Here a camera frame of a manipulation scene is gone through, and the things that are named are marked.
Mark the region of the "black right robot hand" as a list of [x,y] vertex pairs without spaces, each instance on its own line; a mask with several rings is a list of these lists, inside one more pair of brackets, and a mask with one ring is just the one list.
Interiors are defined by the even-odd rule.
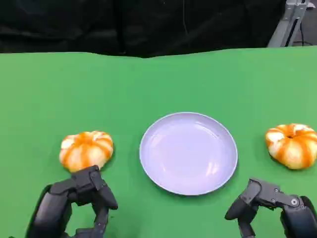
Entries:
[[308,197],[285,194],[278,185],[257,178],[249,179],[247,187],[227,210],[225,219],[238,221],[241,237],[254,238],[251,222],[259,207],[282,209],[280,221],[287,238],[317,236],[317,212]]

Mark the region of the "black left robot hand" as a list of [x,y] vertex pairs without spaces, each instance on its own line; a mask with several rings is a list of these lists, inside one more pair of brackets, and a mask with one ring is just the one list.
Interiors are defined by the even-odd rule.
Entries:
[[118,209],[117,201],[102,179],[98,166],[72,173],[69,179],[44,188],[31,217],[27,238],[67,238],[66,227],[72,215],[72,204],[91,204],[96,215],[92,228],[79,228],[76,238],[102,238],[110,210]]

